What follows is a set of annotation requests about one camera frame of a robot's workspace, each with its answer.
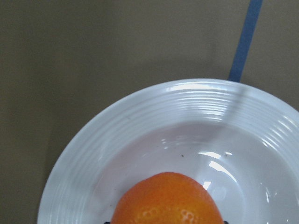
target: bowl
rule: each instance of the bowl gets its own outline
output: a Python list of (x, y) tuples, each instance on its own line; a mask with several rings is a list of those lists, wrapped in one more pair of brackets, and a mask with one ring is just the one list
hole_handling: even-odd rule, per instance
[(130, 187), (165, 171), (202, 184), (230, 224), (297, 224), (299, 113), (262, 90), (218, 79), (135, 92), (65, 148), (38, 224), (103, 224)]

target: blue line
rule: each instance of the blue line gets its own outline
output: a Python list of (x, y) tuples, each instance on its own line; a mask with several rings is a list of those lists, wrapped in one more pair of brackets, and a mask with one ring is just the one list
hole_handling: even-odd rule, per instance
[(251, 0), (228, 79), (240, 82), (263, 0)]

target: orange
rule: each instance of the orange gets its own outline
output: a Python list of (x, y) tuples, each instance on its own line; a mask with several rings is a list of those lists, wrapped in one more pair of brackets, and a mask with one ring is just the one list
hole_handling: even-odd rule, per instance
[(160, 173), (133, 186), (118, 202), (111, 224), (223, 224), (208, 192), (179, 173)]

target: white ceramic plate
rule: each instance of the white ceramic plate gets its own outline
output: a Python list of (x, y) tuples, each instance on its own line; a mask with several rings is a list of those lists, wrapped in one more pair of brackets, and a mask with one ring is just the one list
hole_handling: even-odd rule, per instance
[(224, 80), (138, 91), (69, 143), (47, 181), (38, 224), (103, 224), (125, 191), (164, 171), (201, 183), (230, 224), (298, 224), (299, 113)]

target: highlight on orange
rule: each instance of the highlight on orange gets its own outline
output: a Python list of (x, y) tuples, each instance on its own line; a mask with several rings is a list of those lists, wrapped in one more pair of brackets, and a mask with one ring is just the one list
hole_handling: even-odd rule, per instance
[(183, 174), (165, 172), (127, 191), (111, 224), (223, 224), (223, 219), (199, 183)]

